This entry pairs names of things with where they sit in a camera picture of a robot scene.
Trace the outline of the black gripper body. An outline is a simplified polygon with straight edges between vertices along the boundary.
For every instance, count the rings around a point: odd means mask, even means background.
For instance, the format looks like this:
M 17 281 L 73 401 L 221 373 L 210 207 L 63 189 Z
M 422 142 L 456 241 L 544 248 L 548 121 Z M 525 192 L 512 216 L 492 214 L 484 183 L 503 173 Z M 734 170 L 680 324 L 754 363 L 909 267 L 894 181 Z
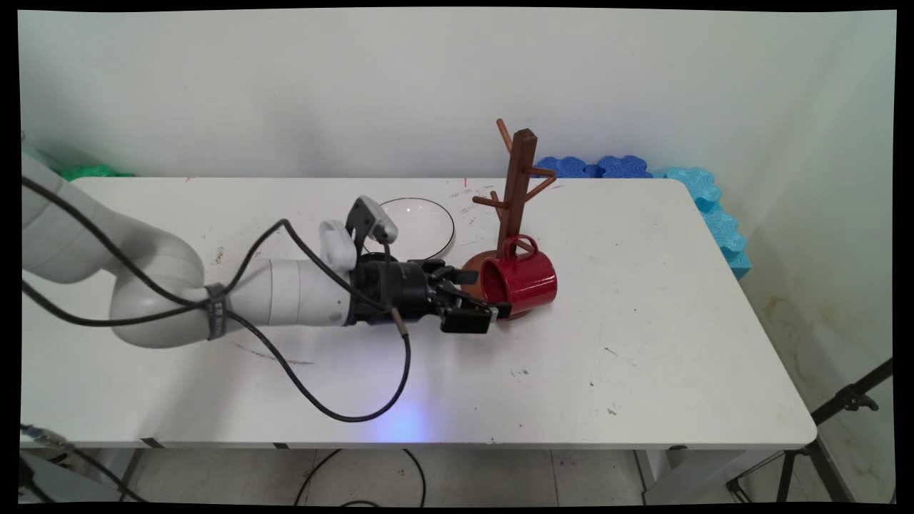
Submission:
M 406 323 L 437 314 L 422 260 L 397 261 L 360 257 L 351 285 L 363 296 L 385 307 L 395 307 Z

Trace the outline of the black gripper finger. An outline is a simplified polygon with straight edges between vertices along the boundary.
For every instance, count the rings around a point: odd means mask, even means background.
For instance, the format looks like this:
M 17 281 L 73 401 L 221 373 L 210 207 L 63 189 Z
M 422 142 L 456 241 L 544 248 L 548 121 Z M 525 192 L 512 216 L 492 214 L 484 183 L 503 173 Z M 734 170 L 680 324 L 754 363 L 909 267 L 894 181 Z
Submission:
M 512 315 L 512 303 L 495 302 L 468 295 L 455 286 L 436 287 L 436 312 L 446 334 L 486 334 L 494 320 Z
M 477 284 L 479 272 L 474 269 L 461 269 L 448 266 L 441 259 L 427 259 L 424 261 L 424 273 L 429 283 L 437 284 L 448 282 L 463 286 L 463 284 Z

